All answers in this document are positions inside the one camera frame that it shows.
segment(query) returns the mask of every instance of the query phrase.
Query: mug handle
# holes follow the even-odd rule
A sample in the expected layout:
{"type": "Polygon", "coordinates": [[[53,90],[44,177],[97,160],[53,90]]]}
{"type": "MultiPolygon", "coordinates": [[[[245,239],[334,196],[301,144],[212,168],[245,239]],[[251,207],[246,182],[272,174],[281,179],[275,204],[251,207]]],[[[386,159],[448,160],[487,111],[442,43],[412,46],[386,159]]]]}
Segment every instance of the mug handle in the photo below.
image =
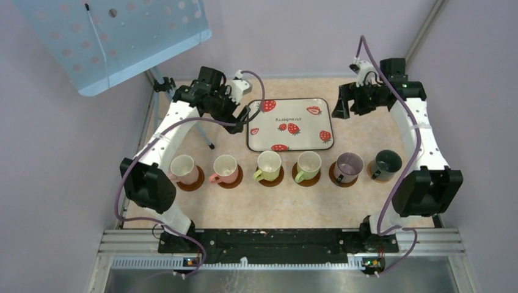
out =
{"type": "Polygon", "coordinates": [[[256,181],[261,181],[264,179],[264,176],[262,175],[263,174],[263,171],[261,169],[257,170],[255,173],[254,173],[254,180],[256,181]]]}
{"type": "Polygon", "coordinates": [[[304,171],[300,171],[297,176],[295,176],[295,182],[297,183],[301,183],[304,178],[302,177],[302,175],[304,175],[304,171]]]}
{"type": "Polygon", "coordinates": [[[210,183],[221,183],[222,182],[222,180],[218,174],[212,174],[212,176],[209,177],[209,181],[210,181],[210,183]]]}
{"type": "Polygon", "coordinates": [[[342,179],[343,179],[343,175],[340,174],[340,176],[338,176],[337,180],[335,181],[335,184],[339,186],[341,181],[342,181],[342,179]]]}
{"type": "Polygon", "coordinates": [[[169,180],[173,181],[173,182],[180,182],[180,180],[178,179],[178,177],[176,177],[175,175],[173,174],[167,174],[167,177],[169,178],[169,180]]]}
{"type": "Polygon", "coordinates": [[[380,170],[378,170],[378,171],[374,172],[374,173],[373,173],[373,175],[371,176],[371,179],[372,179],[372,180],[375,180],[375,179],[376,179],[380,174],[381,174],[381,171],[380,171],[380,170]]]}

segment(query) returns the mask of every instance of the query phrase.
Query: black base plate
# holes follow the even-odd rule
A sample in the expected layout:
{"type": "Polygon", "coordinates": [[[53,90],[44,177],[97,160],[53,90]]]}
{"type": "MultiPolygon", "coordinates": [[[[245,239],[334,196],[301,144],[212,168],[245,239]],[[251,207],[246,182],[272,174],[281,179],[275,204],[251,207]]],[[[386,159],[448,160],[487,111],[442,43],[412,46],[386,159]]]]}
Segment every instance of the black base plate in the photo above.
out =
{"type": "MultiPolygon", "coordinates": [[[[205,247],[207,264],[239,263],[244,256],[250,264],[346,263],[347,253],[378,252],[380,245],[386,253],[399,251],[397,242],[392,243],[395,236],[371,234],[366,238],[365,233],[352,229],[191,228],[188,235],[205,247]]],[[[168,233],[160,238],[159,253],[198,252],[196,245],[168,233]]]]}

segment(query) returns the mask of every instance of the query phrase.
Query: light green mug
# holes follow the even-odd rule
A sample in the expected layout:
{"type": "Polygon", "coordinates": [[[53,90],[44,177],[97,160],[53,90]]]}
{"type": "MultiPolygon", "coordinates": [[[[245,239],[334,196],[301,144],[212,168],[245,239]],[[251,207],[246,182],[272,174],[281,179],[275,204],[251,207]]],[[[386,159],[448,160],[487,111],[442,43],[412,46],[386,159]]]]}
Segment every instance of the light green mug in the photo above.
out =
{"type": "Polygon", "coordinates": [[[322,159],[314,151],[305,151],[297,159],[297,176],[295,182],[301,183],[303,180],[313,179],[320,171],[322,159]]]}
{"type": "Polygon", "coordinates": [[[274,151],[264,151],[257,158],[259,170],[254,173],[254,180],[273,181],[279,177],[281,160],[274,151]]]}

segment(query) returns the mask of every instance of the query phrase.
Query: mug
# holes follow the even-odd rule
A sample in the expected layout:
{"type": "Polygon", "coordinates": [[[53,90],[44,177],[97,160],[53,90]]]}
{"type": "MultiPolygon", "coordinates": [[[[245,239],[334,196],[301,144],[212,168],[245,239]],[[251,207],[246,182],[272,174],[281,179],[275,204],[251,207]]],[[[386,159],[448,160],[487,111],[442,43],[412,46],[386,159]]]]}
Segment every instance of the mug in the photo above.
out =
{"type": "Polygon", "coordinates": [[[316,152],[303,152],[297,159],[298,174],[295,176],[295,182],[313,179],[320,171],[320,166],[322,166],[322,160],[316,152]]]}
{"type": "Polygon", "coordinates": [[[376,155],[376,158],[369,165],[371,179],[388,181],[401,169],[403,161],[395,151],[383,150],[376,155]]]}
{"type": "Polygon", "coordinates": [[[362,159],[353,153],[343,153],[335,164],[333,175],[336,178],[336,185],[340,183],[350,183],[358,177],[363,169],[362,159]]]}
{"type": "Polygon", "coordinates": [[[191,185],[198,181],[198,167],[194,164],[192,157],[181,154],[176,157],[170,165],[172,175],[168,175],[173,182],[181,182],[185,185],[191,185]]]}
{"type": "Polygon", "coordinates": [[[275,151],[264,151],[257,158],[259,170],[254,173],[254,180],[273,181],[279,177],[280,156],[275,151]]]}
{"type": "Polygon", "coordinates": [[[238,163],[233,156],[224,154],[214,161],[215,173],[209,177],[210,183],[234,183],[238,179],[238,163]]]}

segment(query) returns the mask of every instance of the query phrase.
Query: coaster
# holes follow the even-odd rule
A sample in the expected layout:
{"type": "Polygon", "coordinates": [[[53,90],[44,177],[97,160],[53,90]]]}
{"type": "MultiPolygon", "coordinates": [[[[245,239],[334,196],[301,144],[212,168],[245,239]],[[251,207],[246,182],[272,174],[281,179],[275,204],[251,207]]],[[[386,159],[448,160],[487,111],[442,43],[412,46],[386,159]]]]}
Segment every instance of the coaster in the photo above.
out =
{"type": "Polygon", "coordinates": [[[284,168],[282,166],[280,166],[280,172],[279,172],[277,179],[275,179],[273,181],[268,181],[268,180],[263,179],[263,180],[257,181],[257,182],[259,182],[262,186],[274,187],[274,186],[279,185],[279,183],[282,182],[282,179],[284,179],[284,168]]]}
{"type": "MultiPolygon", "coordinates": [[[[313,177],[312,179],[302,180],[300,183],[297,183],[297,181],[295,181],[295,183],[297,183],[300,186],[304,186],[304,187],[313,186],[318,182],[318,180],[320,180],[320,173],[322,173],[322,172],[319,170],[318,174],[315,177],[313,177]]],[[[297,177],[297,174],[298,174],[297,163],[295,163],[295,165],[293,165],[293,168],[291,168],[291,177],[293,178],[293,180],[295,180],[295,177],[297,177]]]]}
{"type": "Polygon", "coordinates": [[[217,185],[219,185],[223,188],[226,188],[226,189],[232,189],[232,188],[238,186],[242,180],[243,180],[243,170],[242,170],[241,166],[238,165],[238,179],[236,179],[236,181],[234,181],[232,183],[220,182],[217,185]]]}
{"type": "Polygon", "coordinates": [[[380,180],[380,179],[372,179],[372,173],[371,173],[371,165],[372,165],[373,161],[371,161],[368,165],[367,165],[367,174],[369,174],[369,178],[371,178],[371,180],[374,180],[378,183],[387,183],[390,181],[389,180],[380,180]]]}
{"type": "Polygon", "coordinates": [[[183,184],[181,182],[177,182],[177,186],[183,190],[183,191],[195,191],[196,189],[200,188],[203,184],[203,181],[205,180],[205,174],[203,170],[200,168],[200,166],[196,166],[198,168],[198,181],[195,183],[192,183],[190,185],[183,184]]]}
{"type": "MultiPolygon", "coordinates": [[[[334,162],[331,167],[329,167],[329,179],[331,179],[331,182],[333,182],[334,185],[337,185],[337,179],[335,177],[335,175],[333,174],[333,171],[334,171],[334,168],[335,168],[335,165],[337,163],[334,162]]],[[[349,186],[352,186],[354,183],[356,183],[356,181],[358,180],[358,177],[354,178],[354,180],[352,180],[351,182],[349,183],[340,183],[340,187],[349,187],[349,186]]]]}

